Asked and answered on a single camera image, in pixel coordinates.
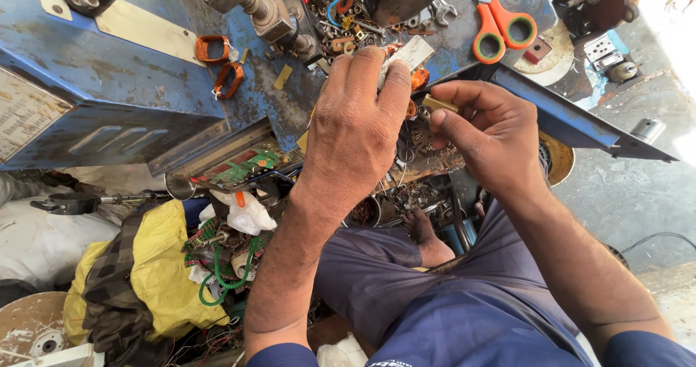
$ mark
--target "yellow bag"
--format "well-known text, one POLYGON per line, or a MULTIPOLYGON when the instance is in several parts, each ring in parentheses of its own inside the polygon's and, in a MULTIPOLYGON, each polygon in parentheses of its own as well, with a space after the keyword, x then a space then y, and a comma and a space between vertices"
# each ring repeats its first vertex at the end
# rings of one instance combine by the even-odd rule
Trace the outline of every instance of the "yellow bag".
MULTIPOLYGON (((181 201, 172 200, 149 210, 133 239, 134 265, 131 284, 138 298, 145 302, 154 321, 147 340, 181 337, 194 326, 204 328, 226 325, 230 318, 220 306, 204 306, 198 299, 199 284, 189 280, 191 268, 184 266, 181 246, 186 241, 186 219, 181 201)), ((84 279, 108 242, 93 243, 80 260, 75 280, 68 291, 63 310, 65 333, 78 344, 86 335, 82 329, 86 303, 82 300, 84 279)), ((206 300, 213 296, 206 289, 206 300)))

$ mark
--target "shirt sleeve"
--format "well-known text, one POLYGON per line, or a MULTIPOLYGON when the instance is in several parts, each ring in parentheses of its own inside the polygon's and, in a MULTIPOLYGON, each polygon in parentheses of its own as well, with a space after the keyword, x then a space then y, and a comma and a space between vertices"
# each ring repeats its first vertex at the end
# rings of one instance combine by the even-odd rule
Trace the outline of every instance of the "shirt sleeve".
POLYGON ((609 339, 604 367, 696 366, 696 354, 649 331, 624 331, 609 339))
POLYGON ((259 351, 251 357, 246 367, 319 367, 319 364, 309 348, 283 343, 259 351))

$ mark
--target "gray floor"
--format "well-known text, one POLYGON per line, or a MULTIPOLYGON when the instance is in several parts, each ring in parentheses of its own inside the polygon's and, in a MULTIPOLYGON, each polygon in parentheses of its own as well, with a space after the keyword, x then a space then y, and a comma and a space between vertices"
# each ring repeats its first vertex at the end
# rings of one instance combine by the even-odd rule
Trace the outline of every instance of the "gray floor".
MULTIPOLYGON (((661 10, 664 1, 655 0, 654 9, 661 10)), ((655 16, 617 29, 633 58, 643 64, 645 80, 590 112, 626 131, 641 118, 660 119, 667 130, 654 145, 683 162, 613 159, 599 150, 580 149, 576 150, 575 169, 554 188, 588 230, 619 250, 660 231, 679 233, 696 242, 696 103, 688 92, 694 91, 696 83, 683 70, 680 81, 672 68, 672 62, 679 61, 679 52, 687 53, 688 58, 694 53, 665 51, 658 35, 660 25, 650 23, 651 17, 655 16)), ((631 270, 640 273, 696 261, 696 250, 687 242, 664 236, 633 249, 626 258, 631 270)))

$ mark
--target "man's left hand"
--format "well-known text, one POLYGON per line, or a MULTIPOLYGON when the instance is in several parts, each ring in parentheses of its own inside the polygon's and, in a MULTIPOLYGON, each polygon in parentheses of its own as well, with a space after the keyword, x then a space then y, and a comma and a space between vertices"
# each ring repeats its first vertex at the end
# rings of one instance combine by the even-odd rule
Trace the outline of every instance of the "man's left hand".
POLYGON ((310 125, 302 174, 290 193, 311 203, 318 220, 343 220, 393 163, 411 77, 404 61, 391 63, 377 96, 383 61, 381 49, 364 47, 331 65, 310 125))

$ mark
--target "scissors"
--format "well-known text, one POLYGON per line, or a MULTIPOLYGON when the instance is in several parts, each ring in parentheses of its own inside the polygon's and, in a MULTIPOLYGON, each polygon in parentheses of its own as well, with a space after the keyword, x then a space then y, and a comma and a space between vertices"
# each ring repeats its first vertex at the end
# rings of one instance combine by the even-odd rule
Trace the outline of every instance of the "scissors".
POLYGON ((511 49, 524 49, 528 47, 537 37, 537 23, 525 13, 510 13, 500 6, 498 0, 478 0, 476 6, 481 15, 481 30, 474 37, 473 51, 476 60, 483 64, 493 64, 498 62, 505 54, 505 44, 511 49), (512 38, 510 28, 513 24, 519 23, 525 26, 529 36, 523 41, 512 38), (481 51, 481 42, 489 38, 498 44, 498 52, 491 57, 484 56, 481 51))

